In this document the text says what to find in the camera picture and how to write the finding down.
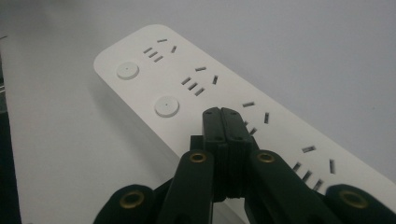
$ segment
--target gray background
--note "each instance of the gray background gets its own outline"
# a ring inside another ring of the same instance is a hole
[[[103,49],[153,23],[396,182],[395,1],[0,0],[24,223],[91,222],[114,190],[173,175],[175,160],[146,151],[151,137],[125,122],[92,68]]]

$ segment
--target electrical outlet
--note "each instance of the electrical outlet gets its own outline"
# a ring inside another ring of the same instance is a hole
[[[202,134],[202,113],[228,107],[241,114],[259,147],[278,153],[309,188],[324,193],[348,184],[396,211],[391,181],[165,26],[125,37],[101,52],[94,68],[179,157],[190,136]],[[248,222],[241,200],[226,203]]]

